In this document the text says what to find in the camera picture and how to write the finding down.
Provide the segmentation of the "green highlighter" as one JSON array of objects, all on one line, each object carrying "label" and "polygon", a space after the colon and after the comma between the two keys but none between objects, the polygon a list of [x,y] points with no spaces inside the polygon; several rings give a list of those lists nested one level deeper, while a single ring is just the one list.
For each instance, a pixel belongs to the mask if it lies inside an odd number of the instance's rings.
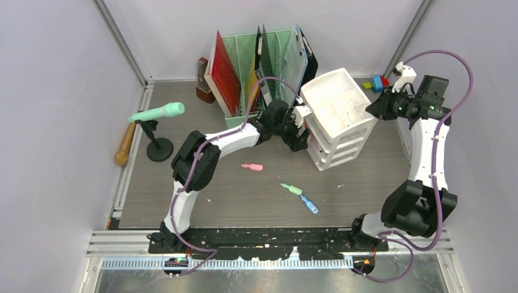
[{"label": "green highlighter", "polygon": [[290,185],[290,184],[287,184],[287,183],[281,183],[280,186],[283,187],[284,189],[288,190],[292,194],[297,195],[297,196],[300,196],[300,195],[303,194],[303,191],[300,188],[296,187],[296,186],[293,186],[293,185]]}]

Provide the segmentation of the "pink highlighter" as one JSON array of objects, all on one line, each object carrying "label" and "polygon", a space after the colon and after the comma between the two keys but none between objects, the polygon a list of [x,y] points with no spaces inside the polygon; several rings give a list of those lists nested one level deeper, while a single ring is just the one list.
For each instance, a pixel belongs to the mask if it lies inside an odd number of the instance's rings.
[{"label": "pink highlighter", "polygon": [[262,171],[263,170],[263,165],[261,165],[261,164],[246,163],[246,164],[241,164],[241,167],[245,168],[245,169],[253,170],[253,171]]}]

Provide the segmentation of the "white drawer organizer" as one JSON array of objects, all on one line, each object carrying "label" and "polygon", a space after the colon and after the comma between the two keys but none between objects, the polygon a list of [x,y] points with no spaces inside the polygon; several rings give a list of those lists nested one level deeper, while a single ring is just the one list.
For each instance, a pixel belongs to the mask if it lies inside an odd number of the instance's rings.
[{"label": "white drawer organizer", "polygon": [[371,101],[348,71],[339,68],[312,79],[300,96],[310,109],[304,126],[316,168],[324,171],[356,159],[377,120],[366,112]]}]

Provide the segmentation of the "black clipboard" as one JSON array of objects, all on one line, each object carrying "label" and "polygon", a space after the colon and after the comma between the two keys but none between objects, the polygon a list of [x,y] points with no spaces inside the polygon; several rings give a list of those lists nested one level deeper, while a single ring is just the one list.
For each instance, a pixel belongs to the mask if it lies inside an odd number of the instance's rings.
[{"label": "black clipboard", "polygon": [[302,37],[302,42],[304,44],[305,53],[307,56],[307,66],[304,71],[304,75],[303,75],[300,87],[302,87],[306,83],[313,80],[316,77],[316,73],[318,71],[318,61],[315,57],[314,50],[310,46],[310,44],[307,40],[307,37],[305,36],[305,34],[303,33],[302,30],[301,30],[301,37]]}]

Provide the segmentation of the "yellow book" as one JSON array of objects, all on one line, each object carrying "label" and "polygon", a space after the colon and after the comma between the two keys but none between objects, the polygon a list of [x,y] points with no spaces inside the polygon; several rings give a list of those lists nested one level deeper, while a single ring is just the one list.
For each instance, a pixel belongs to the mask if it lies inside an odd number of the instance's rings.
[{"label": "yellow book", "polygon": [[251,65],[249,68],[249,72],[247,75],[247,82],[245,85],[246,89],[246,110],[249,110],[249,114],[252,114],[256,111],[257,108],[257,96],[259,92],[259,86],[255,87],[255,84],[258,81],[257,71],[259,69],[258,58],[253,57],[251,61]]}]

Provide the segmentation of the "black book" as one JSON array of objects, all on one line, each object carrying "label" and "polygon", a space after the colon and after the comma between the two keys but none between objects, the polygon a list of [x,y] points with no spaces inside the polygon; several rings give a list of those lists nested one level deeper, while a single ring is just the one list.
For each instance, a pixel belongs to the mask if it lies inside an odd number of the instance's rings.
[{"label": "black book", "polygon": [[[272,64],[272,56],[269,50],[268,36],[265,25],[258,26],[255,44],[254,73],[257,80],[263,77],[275,76]],[[277,94],[275,90],[275,80],[267,79],[260,83],[260,92],[264,107],[272,102]]]}]

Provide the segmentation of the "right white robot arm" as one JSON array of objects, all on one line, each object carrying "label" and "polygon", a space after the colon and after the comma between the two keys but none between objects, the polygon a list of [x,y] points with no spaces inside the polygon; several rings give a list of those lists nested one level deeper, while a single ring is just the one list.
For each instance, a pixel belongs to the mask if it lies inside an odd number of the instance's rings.
[{"label": "right white robot arm", "polygon": [[409,122],[412,156],[408,179],[387,197],[381,211],[354,219],[348,235],[353,249],[375,248],[391,234],[429,238],[454,211],[458,197],[448,191],[443,167],[451,124],[450,109],[442,106],[448,84],[447,79],[426,75],[417,92],[410,82],[400,92],[389,86],[366,107],[379,120]]}]

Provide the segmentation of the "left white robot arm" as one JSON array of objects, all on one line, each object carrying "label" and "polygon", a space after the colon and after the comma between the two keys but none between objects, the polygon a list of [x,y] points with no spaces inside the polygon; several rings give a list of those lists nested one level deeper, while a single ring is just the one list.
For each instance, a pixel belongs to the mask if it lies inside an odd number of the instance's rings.
[{"label": "left white robot arm", "polygon": [[310,131],[304,122],[311,113],[306,105],[289,107],[277,99],[237,127],[215,134],[191,132],[172,161],[173,197],[159,229],[164,245],[174,253],[186,248],[188,240],[184,232],[191,225],[196,198],[212,180],[220,159],[274,136],[280,137],[293,152],[306,149]]}]

